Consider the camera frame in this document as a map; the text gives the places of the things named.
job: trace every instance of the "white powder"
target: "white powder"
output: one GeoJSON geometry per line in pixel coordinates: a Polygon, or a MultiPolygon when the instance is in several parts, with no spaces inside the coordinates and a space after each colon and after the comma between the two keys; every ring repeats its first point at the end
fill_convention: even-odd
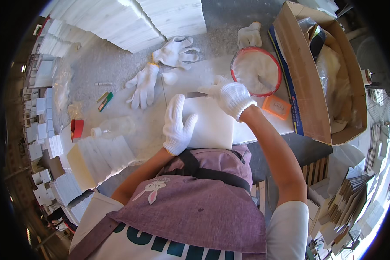
{"type": "Polygon", "coordinates": [[[234,75],[248,91],[265,94],[276,90],[279,71],[270,56],[262,52],[247,52],[234,60],[234,75]]]}

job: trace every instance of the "purple apron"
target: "purple apron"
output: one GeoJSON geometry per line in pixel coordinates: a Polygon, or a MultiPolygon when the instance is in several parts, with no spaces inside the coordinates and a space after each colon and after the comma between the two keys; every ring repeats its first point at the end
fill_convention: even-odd
{"type": "Polygon", "coordinates": [[[86,259],[125,223],[171,241],[265,259],[265,218],[247,192],[252,186],[251,153],[246,145],[233,148],[186,150],[196,160],[172,159],[156,178],[140,183],[123,208],[108,213],[68,258],[86,259]],[[199,175],[188,167],[196,164],[199,175]],[[219,172],[225,174],[223,180],[209,177],[219,172]]]}

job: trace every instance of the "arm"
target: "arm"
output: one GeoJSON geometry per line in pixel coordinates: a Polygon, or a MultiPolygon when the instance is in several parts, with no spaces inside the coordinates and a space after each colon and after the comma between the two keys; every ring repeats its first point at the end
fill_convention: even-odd
{"type": "Polygon", "coordinates": [[[256,107],[257,103],[251,99],[247,88],[217,76],[213,86],[202,87],[199,91],[213,97],[225,113],[237,122],[245,122],[253,131],[279,188],[278,205],[291,200],[306,203],[307,186],[295,155],[260,108],[256,107]]]}
{"type": "Polygon", "coordinates": [[[166,142],[163,143],[163,147],[159,152],[124,180],[114,191],[111,196],[112,199],[126,205],[142,181],[155,178],[173,157],[178,156],[187,148],[191,141],[195,124],[198,121],[198,115],[190,115],[185,125],[183,125],[182,111],[184,102],[185,96],[182,94],[172,97],[166,109],[165,126],[163,127],[166,142]]]}
{"type": "Polygon", "coordinates": [[[265,154],[271,175],[279,188],[277,206],[291,200],[307,203],[307,186],[295,155],[260,108],[250,106],[242,112],[240,120],[245,122],[265,154]]]}
{"type": "Polygon", "coordinates": [[[142,164],[139,169],[127,177],[122,184],[114,191],[111,198],[126,205],[131,199],[137,186],[144,180],[156,177],[159,171],[173,158],[165,148],[161,148],[152,158],[142,164]]]}

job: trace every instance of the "orange box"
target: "orange box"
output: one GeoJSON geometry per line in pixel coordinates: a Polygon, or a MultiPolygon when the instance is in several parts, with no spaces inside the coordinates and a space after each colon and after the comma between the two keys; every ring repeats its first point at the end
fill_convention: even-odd
{"type": "Polygon", "coordinates": [[[262,109],[279,117],[281,120],[286,120],[290,113],[290,107],[291,104],[288,102],[271,95],[266,97],[262,109]]]}

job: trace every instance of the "plastic bottle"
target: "plastic bottle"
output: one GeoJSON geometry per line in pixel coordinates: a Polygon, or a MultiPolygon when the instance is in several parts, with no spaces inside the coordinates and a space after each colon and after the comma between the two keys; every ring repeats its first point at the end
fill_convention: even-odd
{"type": "Polygon", "coordinates": [[[118,117],[104,120],[99,127],[92,128],[91,136],[112,139],[134,131],[135,124],[131,117],[118,117]]]}

